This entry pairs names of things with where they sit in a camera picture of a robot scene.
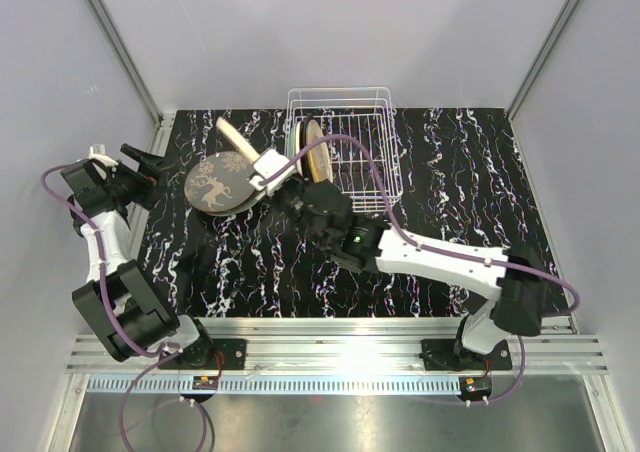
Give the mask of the cream pink leaf plate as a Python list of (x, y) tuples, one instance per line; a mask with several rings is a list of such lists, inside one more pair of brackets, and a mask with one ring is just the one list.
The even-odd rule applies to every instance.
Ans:
[(216, 120), (216, 128), (250, 164), (260, 158), (260, 154), (254, 147), (224, 117), (219, 117)]

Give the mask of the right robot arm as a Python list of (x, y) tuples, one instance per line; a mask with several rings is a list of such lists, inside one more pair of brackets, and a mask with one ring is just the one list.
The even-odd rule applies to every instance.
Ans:
[(423, 277), (484, 298), (454, 338), (423, 341), (420, 356), (428, 370), (479, 370), (509, 336), (541, 332), (547, 285), (541, 262), (526, 246), (474, 248), (411, 234), (354, 212), (351, 199), (329, 181), (291, 178), (273, 202), (346, 270)]

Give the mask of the large teal bottom plate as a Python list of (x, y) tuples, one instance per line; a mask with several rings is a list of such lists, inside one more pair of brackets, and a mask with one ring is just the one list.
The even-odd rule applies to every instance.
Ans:
[(226, 217), (231, 215), (237, 215), (251, 209), (260, 201), (259, 193), (252, 194), (246, 201), (239, 204), (236, 207), (232, 207), (224, 211), (204, 212), (206, 216), (213, 217)]

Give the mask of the mint green floral plate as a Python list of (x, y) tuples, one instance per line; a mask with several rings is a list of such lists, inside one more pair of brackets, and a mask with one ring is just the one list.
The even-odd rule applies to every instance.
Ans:
[(300, 122), (296, 121), (291, 125), (286, 138), (285, 152), (289, 159), (294, 158), (299, 152), (299, 132)]

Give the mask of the cream yellow leaf plate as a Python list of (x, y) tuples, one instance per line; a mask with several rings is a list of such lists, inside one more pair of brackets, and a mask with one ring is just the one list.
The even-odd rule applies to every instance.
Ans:
[[(314, 119), (309, 125), (307, 132), (307, 138), (310, 140), (308, 144), (311, 144), (322, 137), (324, 137), (324, 132), (321, 125)], [(332, 182), (334, 180), (334, 176), (328, 145), (325, 142), (322, 142), (312, 148), (307, 154), (309, 156), (309, 165), (313, 181), (316, 183), (323, 181)]]

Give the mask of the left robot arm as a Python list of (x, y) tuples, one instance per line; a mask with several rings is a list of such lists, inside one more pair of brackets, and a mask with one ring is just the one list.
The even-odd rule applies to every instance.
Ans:
[(93, 145), (87, 158), (65, 166), (60, 175), (71, 190), (67, 200), (76, 233), (87, 244), (89, 272), (72, 294), (77, 311), (116, 361), (179, 353), (176, 368), (203, 369), (216, 348), (197, 319), (177, 314), (132, 258), (128, 208), (151, 210), (163, 183), (160, 156), (128, 144), (131, 168)]

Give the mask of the brown rimmed plate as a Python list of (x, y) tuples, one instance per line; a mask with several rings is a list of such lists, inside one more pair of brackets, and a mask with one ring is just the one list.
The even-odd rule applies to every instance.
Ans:
[(250, 184), (253, 172), (252, 164), (239, 152), (218, 152), (187, 174), (184, 195), (201, 212), (227, 214), (248, 202), (256, 192)]

